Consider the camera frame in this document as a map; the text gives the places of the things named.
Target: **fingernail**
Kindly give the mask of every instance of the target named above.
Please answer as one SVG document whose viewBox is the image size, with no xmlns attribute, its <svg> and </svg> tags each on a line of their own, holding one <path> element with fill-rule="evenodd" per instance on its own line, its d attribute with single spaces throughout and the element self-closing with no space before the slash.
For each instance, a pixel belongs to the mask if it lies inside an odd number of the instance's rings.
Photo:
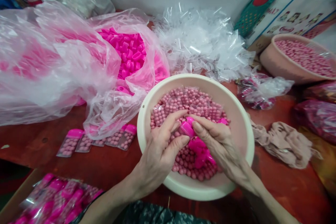
<svg viewBox="0 0 336 224">
<path fill-rule="evenodd" d="M 194 130 L 196 131 L 196 132 L 202 132 L 203 131 L 203 127 L 202 127 L 202 125 L 200 125 L 198 122 L 196 122 L 196 121 L 193 121 L 192 122 L 192 127 L 194 128 Z"/>
</svg>

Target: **cardboard box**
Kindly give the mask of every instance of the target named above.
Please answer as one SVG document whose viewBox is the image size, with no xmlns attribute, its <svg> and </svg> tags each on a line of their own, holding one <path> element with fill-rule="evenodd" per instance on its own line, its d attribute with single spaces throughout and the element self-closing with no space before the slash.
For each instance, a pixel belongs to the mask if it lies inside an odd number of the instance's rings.
<svg viewBox="0 0 336 224">
<path fill-rule="evenodd" d="M 8 201 L 0 212 L 0 224 L 6 224 L 14 221 L 22 212 L 19 204 L 24 201 L 33 190 L 33 185 L 39 182 L 45 173 L 35 169 L 28 178 L 23 182 L 13 197 Z"/>
</svg>

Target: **pink plastic bag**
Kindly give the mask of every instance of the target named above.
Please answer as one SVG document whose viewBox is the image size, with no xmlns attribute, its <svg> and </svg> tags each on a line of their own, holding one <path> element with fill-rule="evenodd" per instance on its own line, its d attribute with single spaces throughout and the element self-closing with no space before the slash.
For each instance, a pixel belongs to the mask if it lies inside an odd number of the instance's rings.
<svg viewBox="0 0 336 224">
<path fill-rule="evenodd" d="M 336 145 L 336 104 L 307 100 L 294 107 L 299 123 Z"/>
<path fill-rule="evenodd" d="M 0 126 L 65 116 L 115 88 L 120 57 L 54 0 L 0 11 Z"/>
<path fill-rule="evenodd" d="M 166 55 L 160 48 L 156 35 L 147 27 L 148 22 L 148 16 L 139 9 L 129 9 L 87 20 L 97 32 L 113 28 L 120 34 L 139 34 L 146 50 L 143 67 L 125 80 L 117 82 L 117 86 L 127 89 L 127 92 L 111 90 L 100 93 L 89 104 L 84 129 L 93 140 L 116 133 L 138 113 L 142 101 L 153 86 L 170 76 Z"/>
</svg>

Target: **pink plastic container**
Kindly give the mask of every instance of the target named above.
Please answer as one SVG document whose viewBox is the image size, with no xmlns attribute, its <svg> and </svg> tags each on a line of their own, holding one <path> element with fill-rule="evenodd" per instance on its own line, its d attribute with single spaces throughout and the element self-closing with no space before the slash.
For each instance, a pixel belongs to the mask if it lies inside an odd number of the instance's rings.
<svg viewBox="0 0 336 224">
<path fill-rule="evenodd" d="M 284 77 L 287 80 L 295 81 L 296 85 L 307 84 L 323 80 L 336 80 L 336 78 L 325 77 L 316 73 L 313 73 L 301 65 L 294 62 L 287 55 L 285 55 L 274 43 L 279 40 L 291 40 L 300 41 L 303 44 L 313 43 L 322 50 L 329 52 L 334 55 L 329 50 L 325 49 L 323 46 L 304 38 L 302 36 L 293 34 L 278 34 L 275 35 L 269 46 L 261 53 L 260 62 L 270 72 L 273 76 Z M 331 60 L 331 64 L 336 68 L 336 56 Z"/>
</svg>

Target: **bag of pink caps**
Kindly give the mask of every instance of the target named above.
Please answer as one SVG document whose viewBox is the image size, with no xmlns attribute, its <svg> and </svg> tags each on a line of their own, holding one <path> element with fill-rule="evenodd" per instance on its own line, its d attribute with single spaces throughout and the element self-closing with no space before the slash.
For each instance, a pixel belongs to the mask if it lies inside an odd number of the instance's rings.
<svg viewBox="0 0 336 224">
<path fill-rule="evenodd" d="M 69 224 L 102 192 L 48 173 L 20 204 L 23 212 L 13 223 Z"/>
<path fill-rule="evenodd" d="M 148 16 L 138 9 L 88 20 L 121 58 L 116 88 L 93 99 L 84 122 L 91 139 L 116 133 L 138 113 L 147 92 L 170 76 L 166 55 L 148 23 Z"/>
<path fill-rule="evenodd" d="M 300 125 L 336 145 L 336 104 L 307 100 L 294 107 Z"/>
<path fill-rule="evenodd" d="M 275 105 L 275 98 L 285 95 L 293 84 L 292 80 L 253 71 L 250 77 L 239 81 L 238 98 L 252 109 L 268 110 Z"/>
</svg>

